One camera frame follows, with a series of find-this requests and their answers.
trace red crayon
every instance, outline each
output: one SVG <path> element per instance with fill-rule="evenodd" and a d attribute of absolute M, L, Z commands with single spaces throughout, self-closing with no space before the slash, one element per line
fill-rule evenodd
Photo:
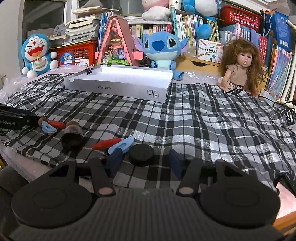
<path fill-rule="evenodd" d="M 66 124 L 63 122 L 51 120 L 48 124 L 50 124 L 52 127 L 57 128 L 57 129 L 65 129 Z"/>
<path fill-rule="evenodd" d="M 104 149 L 110 148 L 111 146 L 113 146 L 116 143 L 119 143 L 121 141 L 122 141 L 122 139 L 115 137 L 113 139 L 109 139 L 109 140 L 105 140 L 105 141 L 99 141 L 98 143 L 93 145 L 91 148 L 93 150 L 104 150 Z"/>

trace blue plush toy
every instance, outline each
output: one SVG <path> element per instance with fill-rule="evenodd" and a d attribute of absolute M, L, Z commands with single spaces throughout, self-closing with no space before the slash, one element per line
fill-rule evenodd
<path fill-rule="evenodd" d="M 58 67 L 57 52 L 47 54 L 49 39 L 44 34 L 34 34 L 27 38 L 22 46 L 22 58 L 29 64 L 22 69 L 28 78 L 35 78 L 50 69 Z"/>
<path fill-rule="evenodd" d="M 183 8 L 190 14 L 203 16 L 204 18 L 216 21 L 213 18 L 221 6 L 215 0 L 183 0 Z M 212 28 L 209 24 L 203 24 L 195 30 L 198 39 L 209 39 L 212 35 Z"/>
<path fill-rule="evenodd" d="M 135 38 L 136 49 L 146 54 L 152 60 L 151 66 L 157 69 L 173 71 L 175 80 L 182 80 L 184 73 L 176 71 L 176 62 L 173 61 L 181 53 L 187 51 L 189 37 L 181 42 L 175 35 L 166 31 L 156 32 L 149 36 L 143 43 L 138 37 Z"/>

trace cork stopper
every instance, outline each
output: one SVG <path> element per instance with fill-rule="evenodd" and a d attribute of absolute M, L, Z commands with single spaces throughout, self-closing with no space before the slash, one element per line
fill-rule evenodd
<path fill-rule="evenodd" d="M 42 126 L 42 121 L 48 122 L 47 118 L 45 116 L 40 117 L 40 119 L 38 120 L 38 125 L 41 127 Z"/>
<path fill-rule="evenodd" d="M 78 124 L 78 122 L 76 122 L 76 121 L 68 121 L 67 123 L 66 123 L 66 127 L 68 127 L 68 126 L 70 126 L 70 125 L 76 125 L 76 126 L 79 126 L 80 127 L 80 125 Z"/>

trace red basket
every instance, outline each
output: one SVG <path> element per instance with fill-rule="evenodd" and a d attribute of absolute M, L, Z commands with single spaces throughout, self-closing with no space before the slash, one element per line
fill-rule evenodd
<path fill-rule="evenodd" d="M 225 5 L 220 10 L 220 18 L 224 21 L 221 21 L 222 26 L 228 26 L 231 24 L 239 23 L 248 28 L 252 28 L 259 31 L 261 16 L 235 7 L 233 5 Z"/>
<path fill-rule="evenodd" d="M 70 46 L 63 46 L 58 48 L 52 48 L 50 51 L 57 52 L 56 60 L 59 62 L 59 66 L 61 65 L 61 56 L 63 53 L 70 52 L 74 56 L 74 64 L 79 64 L 80 59 L 89 60 L 89 65 L 93 65 L 96 63 L 96 59 L 94 57 L 94 53 L 96 52 L 98 46 L 97 41 L 88 41 L 81 44 L 74 44 Z"/>

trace black and white checkered cloth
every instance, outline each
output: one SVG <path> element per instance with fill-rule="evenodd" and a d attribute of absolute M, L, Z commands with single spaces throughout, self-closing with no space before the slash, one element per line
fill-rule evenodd
<path fill-rule="evenodd" d="M 165 104 L 64 89 L 66 74 L 48 75 L 14 94 L 9 105 L 33 110 L 49 120 L 78 121 L 85 133 L 80 152 L 63 150 L 63 131 L 47 136 L 40 128 L 1 131 L 0 139 L 17 153 L 55 166 L 81 163 L 102 155 L 91 146 L 99 140 L 133 136 L 151 145 L 156 162 L 135 167 L 125 156 L 113 183 L 130 188 L 179 185 L 168 152 L 205 161 L 223 159 L 273 188 L 274 177 L 286 172 L 295 183 L 296 135 L 286 117 L 244 91 L 231 95 L 215 85 L 172 84 Z"/>

